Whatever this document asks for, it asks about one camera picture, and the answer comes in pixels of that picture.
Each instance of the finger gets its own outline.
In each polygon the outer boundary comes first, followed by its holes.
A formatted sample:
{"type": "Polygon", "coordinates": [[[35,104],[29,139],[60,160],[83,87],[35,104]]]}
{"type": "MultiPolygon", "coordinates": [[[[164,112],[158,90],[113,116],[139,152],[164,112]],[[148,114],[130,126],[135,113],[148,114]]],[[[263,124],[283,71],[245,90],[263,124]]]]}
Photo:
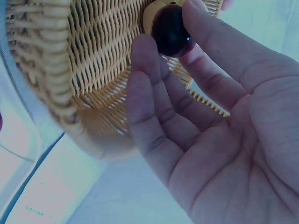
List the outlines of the finger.
{"type": "MultiPolygon", "coordinates": [[[[162,68],[169,69],[165,62],[162,68]]],[[[223,120],[223,117],[209,106],[195,100],[176,76],[168,76],[164,79],[164,84],[175,111],[190,120],[202,132],[223,120]]]]}
{"type": "Polygon", "coordinates": [[[246,95],[240,83],[227,76],[200,46],[196,45],[180,61],[200,89],[225,110],[230,111],[246,95]]]}
{"type": "Polygon", "coordinates": [[[155,113],[166,136],[181,149],[188,150],[198,138],[199,129],[188,119],[177,114],[171,104],[163,80],[174,76],[169,69],[161,69],[162,59],[153,38],[144,35],[132,46],[132,71],[144,72],[151,82],[155,113]]]}
{"type": "Polygon", "coordinates": [[[169,140],[155,115],[154,96],[149,78],[132,72],[127,85],[126,112],[133,139],[161,181],[170,176],[184,152],[169,140]]]}
{"type": "Polygon", "coordinates": [[[211,125],[218,123],[222,119],[222,117],[219,114],[215,113],[215,111],[213,111],[211,108],[207,107],[201,102],[194,100],[175,76],[167,75],[169,74],[169,67],[167,63],[161,58],[161,56],[157,54],[156,44],[153,43],[153,39],[151,37],[140,37],[139,39],[137,39],[133,44],[132,53],[133,52],[136,63],[132,65],[132,69],[136,70],[137,68],[134,68],[135,65],[137,66],[139,64],[143,64],[142,68],[139,67],[139,69],[147,74],[150,74],[149,77],[152,83],[159,82],[159,80],[163,79],[168,92],[168,96],[171,100],[171,104],[173,105],[177,113],[187,118],[202,131],[208,129],[211,125]],[[141,53],[139,49],[144,49],[145,52],[141,53]],[[156,55],[157,60],[158,57],[160,58],[160,64],[153,63],[151,62],[151,60],[146,59],[151,54],[156,55]],[[142,58],[145,58],[147,60],[146,67],[144,67],[144,63],[138,63],[138,60],[141,60],[142,58]]]}
{"type": "Polygon", "coordinates": [[[261,74],[264,66],[273,67],[273,62],[280,62],[280,54],[212,17],[191,0],[183,5],[183,20],[186,29],[204,52],[241,83],[247,93],[261,83],[281,76],[281,73],[275,73],[275,69],[274,72],[261,74]]]}
{"type": "Polygon", "coordinates": [[[222,10],[228,10],[234,3],[235,0],[224,0],[223,5],[222,5],[222,10]]]}

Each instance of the palm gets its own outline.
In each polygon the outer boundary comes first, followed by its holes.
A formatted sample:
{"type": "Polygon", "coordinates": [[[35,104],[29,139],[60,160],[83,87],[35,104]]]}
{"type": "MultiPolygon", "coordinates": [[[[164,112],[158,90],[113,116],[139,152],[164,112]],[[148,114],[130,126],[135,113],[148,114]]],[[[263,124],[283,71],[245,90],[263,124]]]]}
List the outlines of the palm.
{"type": "Polygon", "coordinates": [[[180,60],[230,117],[194,101],[142,36],[127,88],[137,146],[194,223],[297,223],[299,65],[190,2],[184,10],[189,33],[234,79],[199,47],[180,60]]]}

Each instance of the white surface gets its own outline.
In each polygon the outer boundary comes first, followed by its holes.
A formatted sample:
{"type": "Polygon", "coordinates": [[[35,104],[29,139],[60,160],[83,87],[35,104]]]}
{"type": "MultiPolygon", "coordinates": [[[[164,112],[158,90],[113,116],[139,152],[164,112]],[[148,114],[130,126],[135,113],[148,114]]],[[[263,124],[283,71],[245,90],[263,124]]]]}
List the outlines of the white surface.
{"type": "Polygon", "coordinates": [[[140,155],[108,165],[68,224],[191,224],[140,155]]]}
{"type": "Polygon", "coordinates": [[[105,168],[65,135],[30,179],[5,223],[65,223],[105,168]]]}
{"type": "Polygon", "coordinates": [[[40,156],[40,137],[0,58],[0,217],[40,156]]]}

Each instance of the wicker basket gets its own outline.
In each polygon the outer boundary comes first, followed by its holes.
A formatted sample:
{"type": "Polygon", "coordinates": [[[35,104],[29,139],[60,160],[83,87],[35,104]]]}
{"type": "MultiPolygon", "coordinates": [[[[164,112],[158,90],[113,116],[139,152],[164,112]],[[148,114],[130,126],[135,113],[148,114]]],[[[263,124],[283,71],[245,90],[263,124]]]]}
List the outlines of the wicker basket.
{"type": "MultiPolygon", "coordinates": [[[[125,88],[131,43],[152,1],[7,0],[7,37],[18,68],[54,120],[97,158],[136,151],[125,117],[125,88]]],[[[218,16],[222,1],[204,2],[218,16]]],[[[192,79],[178,60],[167,61],[188,88],[192,79]]]]}

